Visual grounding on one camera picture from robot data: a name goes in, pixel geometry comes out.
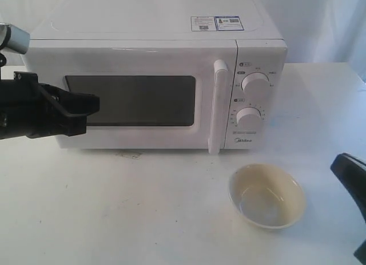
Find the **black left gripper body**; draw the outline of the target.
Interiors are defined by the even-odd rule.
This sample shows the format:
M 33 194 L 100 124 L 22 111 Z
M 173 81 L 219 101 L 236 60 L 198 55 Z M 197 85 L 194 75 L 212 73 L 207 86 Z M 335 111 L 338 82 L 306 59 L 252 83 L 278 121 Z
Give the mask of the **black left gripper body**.
M 1 79 L 1 138 L 85 134 L 87 116 L 61 115 L 41 95 L 38 84 L 37 74 L 29 72 L 14 72 L 12 80 Z

